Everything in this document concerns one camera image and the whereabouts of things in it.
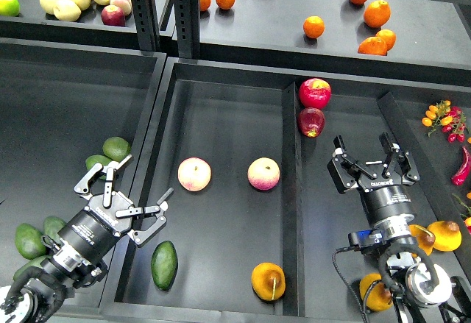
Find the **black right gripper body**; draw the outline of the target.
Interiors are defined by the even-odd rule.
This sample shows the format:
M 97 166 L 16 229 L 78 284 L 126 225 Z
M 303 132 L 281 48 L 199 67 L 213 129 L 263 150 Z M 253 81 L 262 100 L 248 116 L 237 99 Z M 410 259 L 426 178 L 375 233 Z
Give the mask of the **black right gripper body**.
M 413 208 L 410 196 L 403 184 L 403 178 L 392 172 L 384 177 L 379 171 L 377 178 L 371 180 L 368 176 L 360 176 L 358 181 L 361 202 L 366 219 L 371 228 L 379 228 L 385 220 L 399 216 L 406 222 L 415 218 L 417 212 Z

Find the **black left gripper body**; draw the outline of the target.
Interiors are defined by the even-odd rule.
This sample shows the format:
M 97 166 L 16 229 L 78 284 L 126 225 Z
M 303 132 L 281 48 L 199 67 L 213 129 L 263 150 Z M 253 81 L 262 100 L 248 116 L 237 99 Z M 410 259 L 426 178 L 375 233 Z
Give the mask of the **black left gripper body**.
M 111 205 L 103 205 L 102 194 L 92 196 L 87 206 L 78 212 L 58 235 L 82 258 L 97 264 L 131 230 L 130 217 L 117 218 L 116 213 L 129 210 L 134 204 L 123 193 L 111 197 Z

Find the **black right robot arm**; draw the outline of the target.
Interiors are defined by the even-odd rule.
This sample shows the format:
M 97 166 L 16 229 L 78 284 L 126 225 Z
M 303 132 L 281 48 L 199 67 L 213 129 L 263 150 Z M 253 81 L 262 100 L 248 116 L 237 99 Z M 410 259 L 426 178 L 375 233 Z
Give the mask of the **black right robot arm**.
M 382 283 L 399 322 L 424 322 L 426 308 L 438 308 L 443 322 L 469 322 L 470 291 L 463 279 L 433 263 L 408 227 L 414 212 L 406 188 L 419 181 L 414 159 L 387 133 L 379 139 L 385 160 L 363 163 L 347 153 L 338 135 L 327 165 L 340 194 L 358 191 L 369 224 L 367 230 L 350 233 L 349 245 L 336 252 L 359 251 L 378 260 L 379 278 L 367 286 L 364 298 L 356 298 L 362 319 L 369 320 L 368 297 Z

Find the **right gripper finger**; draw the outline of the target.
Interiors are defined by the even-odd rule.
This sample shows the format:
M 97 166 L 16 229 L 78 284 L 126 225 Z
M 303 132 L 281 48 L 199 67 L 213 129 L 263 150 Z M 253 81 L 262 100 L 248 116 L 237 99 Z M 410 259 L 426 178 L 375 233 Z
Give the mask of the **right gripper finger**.
M 333 139 L 333 144 L 335 149 L 332 158 L 327 164 L 327 169 L 336 186 L 336 190 L 340 194 L 360 188 L 360 178 L 362 176 L 369 180 L 375 180 L 375 172 L 371 168 L 348 154 L 343 138 L 340 135 Z
M 381 176 L 393 180 L 394 184 L 413 185 L 419 181 L 419 172 L 412 154 L 404 151 L 395 143 L 387 132 L 379 136 L 386 159 L 383 161 Z

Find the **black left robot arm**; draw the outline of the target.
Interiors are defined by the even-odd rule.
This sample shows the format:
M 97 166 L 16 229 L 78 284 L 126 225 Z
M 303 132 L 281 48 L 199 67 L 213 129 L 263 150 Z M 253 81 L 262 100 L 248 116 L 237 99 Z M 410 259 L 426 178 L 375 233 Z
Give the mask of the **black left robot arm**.
M 115 190 L 118 173 L 131 160 L 127 155 L 106 166 L 95 163 L 75 185 L 75 193 L 87 205 L 59 231 L 57 241 L 43 236 L 51 257 L 25 268 L 12 285 L 1 288 L 2 322 L 46 322 L 78 288 L 107 275 L 103 259 L 121 238 L 129 237 L 142 247 L 166 225 L 171 188 L 146 207 Z

